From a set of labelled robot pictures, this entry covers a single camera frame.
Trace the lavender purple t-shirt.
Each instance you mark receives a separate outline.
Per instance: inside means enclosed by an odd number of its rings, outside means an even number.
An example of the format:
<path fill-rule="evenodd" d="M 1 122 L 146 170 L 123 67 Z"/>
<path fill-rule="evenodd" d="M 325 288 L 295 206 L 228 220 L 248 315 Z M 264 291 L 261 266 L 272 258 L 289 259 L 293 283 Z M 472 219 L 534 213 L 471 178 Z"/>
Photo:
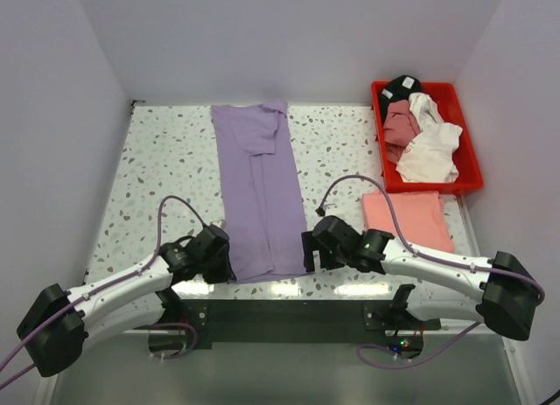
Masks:
<path fill-rule="evenodd" d="M 286 101 L 213 105 L 220 187 L 240 283 L 305 273 L 306 220 L 291 148 Z"/>

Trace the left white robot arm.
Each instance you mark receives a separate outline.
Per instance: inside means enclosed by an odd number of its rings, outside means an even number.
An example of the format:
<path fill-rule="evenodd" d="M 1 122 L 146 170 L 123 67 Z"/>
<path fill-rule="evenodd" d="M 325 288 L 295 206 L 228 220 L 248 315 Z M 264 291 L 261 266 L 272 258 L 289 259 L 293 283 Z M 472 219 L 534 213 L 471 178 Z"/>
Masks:
<path fill-rule="evenodd" d="M 43 377 L 69 368 L 89 347 L 137 327 L 172 328 L 186 314 L 174 285 L 202 276 L 210 284 L 234 280 L 229 237 L 205 225 L 157 247 L 155 254 L 96 283 L 43 289 L 17 328 Z"/>

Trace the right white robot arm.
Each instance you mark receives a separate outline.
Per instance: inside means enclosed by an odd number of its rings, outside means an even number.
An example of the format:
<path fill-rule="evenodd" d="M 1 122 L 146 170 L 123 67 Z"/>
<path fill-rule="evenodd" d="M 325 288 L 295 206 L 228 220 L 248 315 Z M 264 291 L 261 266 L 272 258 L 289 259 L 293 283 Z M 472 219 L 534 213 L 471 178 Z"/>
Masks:
<path fill-rule="evenodd" d="M 387 329 L 453 319 L 483 324 L 508 339 L 529 339 L 542 294 L 511 254 L 486 258 L 416 248 L 382 230 L 359 233 L 336 216 L 326 216 L 301 238 L 309 272 L 349 267 L 411 278 L 377 314 Z"/>

